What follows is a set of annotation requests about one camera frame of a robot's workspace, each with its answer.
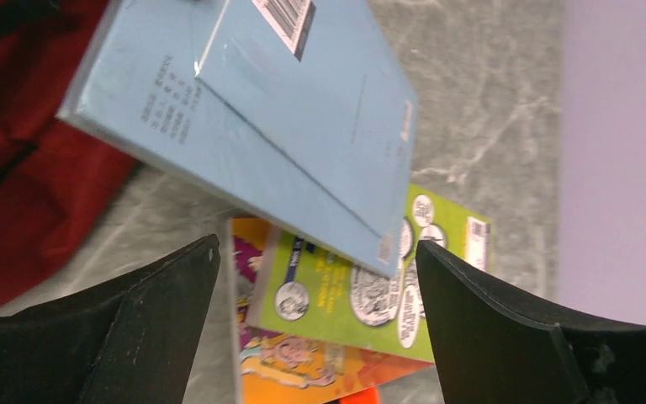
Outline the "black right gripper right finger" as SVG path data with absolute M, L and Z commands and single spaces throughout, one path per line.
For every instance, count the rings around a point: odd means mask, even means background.
M 646 403 L 645 325 L 537 297 L 434 242 L 416 267 L 445 402 Z

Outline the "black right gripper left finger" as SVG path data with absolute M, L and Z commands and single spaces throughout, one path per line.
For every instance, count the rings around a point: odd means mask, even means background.
M 0 403 L 179 403 L 220 268 L 208 235 L 0 316 Z

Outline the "red backpack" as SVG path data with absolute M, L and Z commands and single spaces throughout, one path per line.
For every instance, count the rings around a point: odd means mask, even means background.
M 105 7 L 0 1 L 0 307 L 63 268 L 135 168 L 56 118 Z

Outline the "light blue book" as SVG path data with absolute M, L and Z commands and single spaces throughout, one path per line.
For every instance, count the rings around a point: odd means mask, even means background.
M 417 110 L 364 1 L 112 1 L 58 115 L 390 276 Z

